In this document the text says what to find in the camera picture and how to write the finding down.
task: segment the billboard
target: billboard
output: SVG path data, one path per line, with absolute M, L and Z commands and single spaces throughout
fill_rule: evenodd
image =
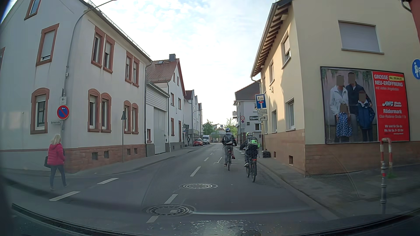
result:
M 321 67 L 325 143 L 409 141 L 404 75 Z

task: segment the handbag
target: handbag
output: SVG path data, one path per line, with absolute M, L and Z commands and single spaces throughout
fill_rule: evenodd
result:
M 48 156 L 45 157 L 44 166 L 47 168 L 51 168 L 51 166 L 47 164 L 47 161 L 48 161 Z

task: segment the blonde hair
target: blonde hair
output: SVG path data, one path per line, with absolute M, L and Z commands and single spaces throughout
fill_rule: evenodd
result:
M 59 134 L 54 135 L 54 138 L 52 138 L 51 140 L 51 144 L 52 145 L 59 144 L 60 139 L 61 139 L 61 136 Z

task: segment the yellow building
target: yellow building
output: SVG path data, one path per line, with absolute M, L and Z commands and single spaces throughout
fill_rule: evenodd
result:
M 378 168 L 384 137 L 394 140 L 394 165 L 420 162 L 418 57 L 399 1 L 273 3 L 251 73 L 267 103 L 265 149 L 306 175 Z

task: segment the white door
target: white door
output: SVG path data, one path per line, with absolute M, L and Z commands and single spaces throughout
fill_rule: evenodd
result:
M 155 154 L 163 153 L 165 148 L 165 112 L 154 108 L 153 110 L 153 141 L 155 143 Z

